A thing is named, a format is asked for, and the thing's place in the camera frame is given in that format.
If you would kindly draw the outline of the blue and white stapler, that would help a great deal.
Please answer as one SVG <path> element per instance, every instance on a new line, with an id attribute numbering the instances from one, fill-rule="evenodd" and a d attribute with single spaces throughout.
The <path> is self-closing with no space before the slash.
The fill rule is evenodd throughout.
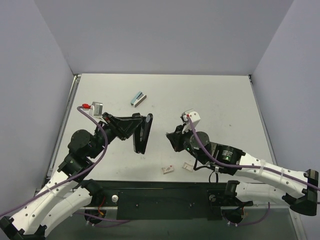
<path id="1" fill-rule="evenodd" d="M 139 91 L 135 97 L 131 100 L 130 105 L 136 108 L 138 105 L 140 105 L 145 99 L 147 98 L 147 95 L 143 92 Z"/>

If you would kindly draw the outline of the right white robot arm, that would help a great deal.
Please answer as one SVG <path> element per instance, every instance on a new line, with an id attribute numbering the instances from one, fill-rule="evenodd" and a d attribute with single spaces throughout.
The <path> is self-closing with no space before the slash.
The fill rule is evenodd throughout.
<path id="1" fill-rule="evenodd" d="M 249 178 L 258 181 L 237 183 L 223 192 L 230 205 L 241 202 L 275 202 L 289 206 L 301 215 L 315 216 L 318 207 L 319 173 L 313 169 L 296 171 L 258 159 L 241 149 L 211 142 L 203 131 L 184 131 L 179 125 L 174 132 L 166 133 L 173 150 L 186 151 L 194 157 L 193 169 L 210 169 L 220 174 Z"/>

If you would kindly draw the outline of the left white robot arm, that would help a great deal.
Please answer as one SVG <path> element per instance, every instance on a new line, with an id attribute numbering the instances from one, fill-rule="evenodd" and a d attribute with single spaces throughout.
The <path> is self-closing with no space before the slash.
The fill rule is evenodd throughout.
<path id="1" fill-rule="evenodd" d="M 68 144 L 69 153 L 38 194 L 20 205 L 13 216 L 1 214 L 0 228 L 10 240 L 44 240 L 77 210 L 89 204 L 99 205 L 105 197 L 103 188 L 93 179 L 83 180 L 115 138 L 125 141 L 133 137 L 134 151 L 145 153 L 153 121 L 151 113 L 114 117 L 107 113 L 92 116 L 81 106 L 78 110 L 96 125 L 94 134 L 77 130 Z"/>

